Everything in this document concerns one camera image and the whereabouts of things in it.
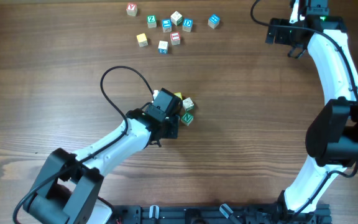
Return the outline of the green N letter block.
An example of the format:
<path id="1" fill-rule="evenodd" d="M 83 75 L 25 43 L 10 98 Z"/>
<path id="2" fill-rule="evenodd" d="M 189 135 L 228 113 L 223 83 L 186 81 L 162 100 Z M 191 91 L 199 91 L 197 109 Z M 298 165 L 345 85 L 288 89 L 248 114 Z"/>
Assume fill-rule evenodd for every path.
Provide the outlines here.
<path id="1" fill-rule="evenodd" d="M 186 126 L 189 126 L 191 124 L 191 122 L 193 121 L 194 116 L 190 113 L 185 113 L 182 117 L 181 117 L 181 122 L 183 124 L 185 124 Z"/>

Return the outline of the yellow O letter block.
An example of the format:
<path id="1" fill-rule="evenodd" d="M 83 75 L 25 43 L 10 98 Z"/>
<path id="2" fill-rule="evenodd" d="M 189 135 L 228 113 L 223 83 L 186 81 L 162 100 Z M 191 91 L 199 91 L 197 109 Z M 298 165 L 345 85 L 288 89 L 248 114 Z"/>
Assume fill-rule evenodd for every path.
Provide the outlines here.
<path id="1" fill-rule="evenodd" d="M 182 95 L 181 95 L 181 93 L 180 93 L 180 92 L 178 92 L 178 93 L 174 93 L 174 95 L 175 95 L 175 96 L 177 96 L 177 97 L 179 97 L 181 100 L 183 100 Z"/>

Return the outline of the green J letter block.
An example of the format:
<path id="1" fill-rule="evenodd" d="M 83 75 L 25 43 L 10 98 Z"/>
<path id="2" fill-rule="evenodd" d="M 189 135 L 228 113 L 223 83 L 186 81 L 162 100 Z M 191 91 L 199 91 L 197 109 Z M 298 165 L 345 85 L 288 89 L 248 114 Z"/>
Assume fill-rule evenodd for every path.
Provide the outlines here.
<path id="1" fill-rule="evenodd" d="M 182 102 L 183 102 L 183 108 L 186 111 L 192 110 L 195 107 L 191 98 L 185 98 Z"/>

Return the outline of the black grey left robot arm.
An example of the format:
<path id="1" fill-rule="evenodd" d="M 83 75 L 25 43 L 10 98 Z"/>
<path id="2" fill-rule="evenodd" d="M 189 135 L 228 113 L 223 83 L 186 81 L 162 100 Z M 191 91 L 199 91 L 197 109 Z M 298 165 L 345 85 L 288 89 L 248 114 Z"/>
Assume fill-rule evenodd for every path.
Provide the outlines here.
<path id="1" fill-rule="evenodd" d="M 177 138 L 181 104 L 162 88 L 146 110 L 129 111 L 96 143 L 72 153 L 53 151 L 21 205 L 24 211 L 41 223 L 112 223 L 113 207 L 99 197 L 104 178 L 147 146 Z"/>

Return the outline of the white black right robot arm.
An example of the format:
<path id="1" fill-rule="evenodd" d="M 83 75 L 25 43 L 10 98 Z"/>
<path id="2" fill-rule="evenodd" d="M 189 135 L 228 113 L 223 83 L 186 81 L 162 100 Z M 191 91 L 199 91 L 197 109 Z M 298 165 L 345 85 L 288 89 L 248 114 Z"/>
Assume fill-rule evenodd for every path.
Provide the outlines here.
<path id="1" fill-rule="evenodd" d="M 306 132 L 308 157 L 283 192 L 283 206 L 294 215 L 312 213 L 338 176 L 358 171 L 358 74 L 348 48 L 347 29 L 330 16 L 327 1 L 292 1 L 289 19 L 268 23 L 269 44 L 308 52 L 324 93 L 324 108 Z"/>

